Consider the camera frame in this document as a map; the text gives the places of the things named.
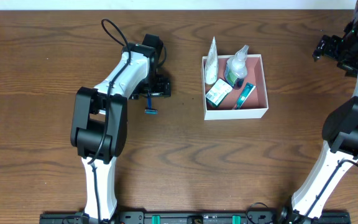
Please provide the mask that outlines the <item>white box pink interior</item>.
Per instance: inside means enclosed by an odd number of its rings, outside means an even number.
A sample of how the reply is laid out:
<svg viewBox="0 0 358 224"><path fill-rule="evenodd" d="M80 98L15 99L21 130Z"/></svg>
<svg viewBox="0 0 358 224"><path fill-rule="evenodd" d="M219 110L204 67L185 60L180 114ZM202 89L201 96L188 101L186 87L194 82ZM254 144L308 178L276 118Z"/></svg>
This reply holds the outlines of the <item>white box pink interior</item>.
<svg viewBox="0 0 358 224"><path fill-rule="evenodd" d="M248 55L246 67L248 76L244 83L251 83L255 85L255 88L238 110L235 110L233 106L239 99L242 89L231 91L218 107L213 107L206 99L206 94L211 87L205 84L204 78L201 79L205 120L260 119L266 113L269 102L261 54Z"/></svg>

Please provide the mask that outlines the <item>clear pump bottle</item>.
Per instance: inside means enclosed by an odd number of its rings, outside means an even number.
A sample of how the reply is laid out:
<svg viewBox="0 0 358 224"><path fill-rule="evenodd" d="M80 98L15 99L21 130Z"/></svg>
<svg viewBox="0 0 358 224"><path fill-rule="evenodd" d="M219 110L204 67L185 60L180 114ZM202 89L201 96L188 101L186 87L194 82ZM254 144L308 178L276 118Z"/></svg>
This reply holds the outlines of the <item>clear pump bottle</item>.
<svg viewBox="0 0 358 224"><path fill-rule="evenodd" d="M226 62L224 77L233 89L240 89L247 76L246 60L248 49L248 45L243 46Z"/></svg>

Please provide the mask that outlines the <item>blue disposable razor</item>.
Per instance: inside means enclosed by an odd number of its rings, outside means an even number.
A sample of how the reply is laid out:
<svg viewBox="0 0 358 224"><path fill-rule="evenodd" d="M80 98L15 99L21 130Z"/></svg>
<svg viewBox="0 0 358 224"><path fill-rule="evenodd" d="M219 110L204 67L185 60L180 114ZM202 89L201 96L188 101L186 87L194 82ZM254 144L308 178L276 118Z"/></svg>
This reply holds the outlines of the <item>blue disposable razor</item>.
<svg viewBox="0 0 358 224"><path fill-rule="evenodd" d="M156 109L152 108L152 97L151 94L147 94L147 107L145 108L145 114L158 114L158 111Z"/></svg>

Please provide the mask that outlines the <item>white lotion tube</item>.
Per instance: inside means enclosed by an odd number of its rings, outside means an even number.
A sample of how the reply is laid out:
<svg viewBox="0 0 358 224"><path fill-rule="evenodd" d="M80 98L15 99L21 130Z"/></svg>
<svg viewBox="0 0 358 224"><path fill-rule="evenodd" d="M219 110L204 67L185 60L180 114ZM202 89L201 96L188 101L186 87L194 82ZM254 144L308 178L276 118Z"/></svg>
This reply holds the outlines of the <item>white lotion tube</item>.
<svg viewBox="0 0 358 224"><path fill-rule="evenodd" d="M218 54L216 47L216 39L213 37L209 48L208 56L204 66L204 82L207 85L213 85L218 79Z"/></svg>

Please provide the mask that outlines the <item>red green toothpaste tube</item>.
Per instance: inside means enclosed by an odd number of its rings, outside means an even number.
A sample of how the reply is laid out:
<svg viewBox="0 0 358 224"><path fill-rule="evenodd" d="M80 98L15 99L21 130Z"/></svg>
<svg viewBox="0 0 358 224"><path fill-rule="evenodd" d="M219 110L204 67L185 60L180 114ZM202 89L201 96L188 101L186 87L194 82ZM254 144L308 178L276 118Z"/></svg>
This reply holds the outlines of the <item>red green toothpaste tube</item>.
<svg viewBox="0 0 358 224"><path fill-rule="evenodd" d="M253 92L254 89L255 89L255 85L251 83L246 83L243 91L241 92L239 98L237 99L235 105L233 106L233 109L234 110L241 109L242 105L246 102L246 100L248 99L248 97L250 96L250 94Z"/></svg>

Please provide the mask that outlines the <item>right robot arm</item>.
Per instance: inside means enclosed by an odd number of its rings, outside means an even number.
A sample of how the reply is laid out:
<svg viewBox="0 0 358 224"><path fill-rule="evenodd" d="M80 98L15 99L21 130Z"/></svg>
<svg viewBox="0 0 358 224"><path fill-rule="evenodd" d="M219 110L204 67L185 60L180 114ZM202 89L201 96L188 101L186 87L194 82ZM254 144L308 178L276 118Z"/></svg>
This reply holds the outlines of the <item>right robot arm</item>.
<svg viewBox="0 0 358 224"><path fill-rule="evenodd" d="M333 190L352 167L358 167L358 1L344 36L322 36L313 52L337 62L356 78L352 98L328 115L323 125L322 151L303 185L275 216L275 223L349 223L343 213L323 213Z"/></svg>

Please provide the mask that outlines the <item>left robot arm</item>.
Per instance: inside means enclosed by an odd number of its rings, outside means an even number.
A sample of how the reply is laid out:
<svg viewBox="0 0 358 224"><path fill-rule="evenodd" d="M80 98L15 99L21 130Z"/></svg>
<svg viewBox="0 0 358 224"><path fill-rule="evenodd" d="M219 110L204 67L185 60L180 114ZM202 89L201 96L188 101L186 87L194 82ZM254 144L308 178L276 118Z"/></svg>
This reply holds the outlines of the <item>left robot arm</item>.
<svg viewBox="0 0 358 224"><path fill-rule="evenodd" d="M85 168L87 193L78 222L112 221L117 208L116 161L127 139L128 101L144 97L145 113L158 113L152 99L171 95L169 78L157 73L165 51L157 35L146 34L141 44L126 43L120 62L105 80L77 91L70 141Z"/></svg>

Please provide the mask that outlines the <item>green white soap box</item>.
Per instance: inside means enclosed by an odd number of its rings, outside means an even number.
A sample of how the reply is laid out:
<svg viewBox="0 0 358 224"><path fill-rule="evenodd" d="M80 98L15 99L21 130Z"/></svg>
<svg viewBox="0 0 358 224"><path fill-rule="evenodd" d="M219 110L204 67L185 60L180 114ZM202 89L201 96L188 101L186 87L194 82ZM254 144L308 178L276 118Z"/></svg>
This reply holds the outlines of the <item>green white soap box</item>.
<svg viewBox="0 0 358 224"><path fill-rule="evenodd" d="M230 84L219 79L206 93L206 103L217 108L232 90L233 87Z"/></svg>

